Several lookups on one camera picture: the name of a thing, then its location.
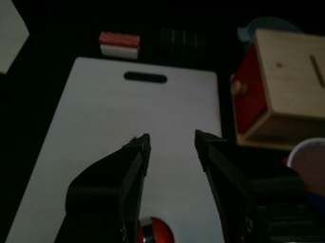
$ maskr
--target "white cutting board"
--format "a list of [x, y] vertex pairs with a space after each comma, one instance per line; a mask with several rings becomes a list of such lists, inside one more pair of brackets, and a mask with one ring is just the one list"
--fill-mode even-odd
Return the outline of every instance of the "white cutting board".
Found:
[[[161, 74], [167, 82], [124, 80], [125, 71]], [[77, 58], [6, 243], [54, 241], [69, 182], [142, 133], [152, 149], [140, 217], [164, 220], [176, 243], [223, 242], [195, 129], [220, 136], [215, 73]]]

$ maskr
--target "wooden box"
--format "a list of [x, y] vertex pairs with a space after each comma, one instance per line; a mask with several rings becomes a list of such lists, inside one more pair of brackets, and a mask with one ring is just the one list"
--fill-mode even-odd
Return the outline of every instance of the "wooden box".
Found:
[[231, 82], [239, 145], [325, 136], [325, 37], [258, 29]]

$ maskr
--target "red object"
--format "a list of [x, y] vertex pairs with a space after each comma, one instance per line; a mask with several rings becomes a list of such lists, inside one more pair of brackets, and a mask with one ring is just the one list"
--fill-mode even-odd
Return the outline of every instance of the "red object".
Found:
[[173, 234], [167, 224], [156, 217], [141, 219], [137, 227], [137, 243], [155, 239], [155, 243], [173, 243]]
[[98, 44], [114, 47], [137, 48], [138, 35], [101, 31], [98, 36]]
[[244, 134], [266, 111], [266, 98], [255, 45], [251, 45], [248, 48], [232, 81], [239, 81], [247, 85], [245, 93], [233, 96], [237, 133]]

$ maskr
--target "cutting board handle hole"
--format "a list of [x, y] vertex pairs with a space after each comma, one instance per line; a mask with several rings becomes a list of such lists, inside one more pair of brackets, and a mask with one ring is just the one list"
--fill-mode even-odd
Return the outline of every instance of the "cutting board handle hole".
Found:
[[157, 84], [164, 84], [167, 82], [167, 77], [164, 75], [132, 71], [124, 73], [124, 79]]

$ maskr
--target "dark background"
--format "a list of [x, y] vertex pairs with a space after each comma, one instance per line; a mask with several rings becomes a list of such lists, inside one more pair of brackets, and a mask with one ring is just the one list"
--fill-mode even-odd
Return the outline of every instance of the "dark background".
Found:
[[[37, 160], [64, 83], [77, 56], [104, 58], [101, 30], [140, 35], [136, 62], [212, 70], [217, 75], [223, 138], [233, 141], [229, 75], [244, 56], [236, 29], [260, 16], [288, 20], [304, 33], [325, 35], [323, 13], [312, 2], [14, 0], [30, 36], [6, 75], [0, 75], [0, 242], [5, 241]], [[161, 28], [208, 35], [204, 59], [165, 57]], [[270, 151], [268, 154], [283, 154]]]

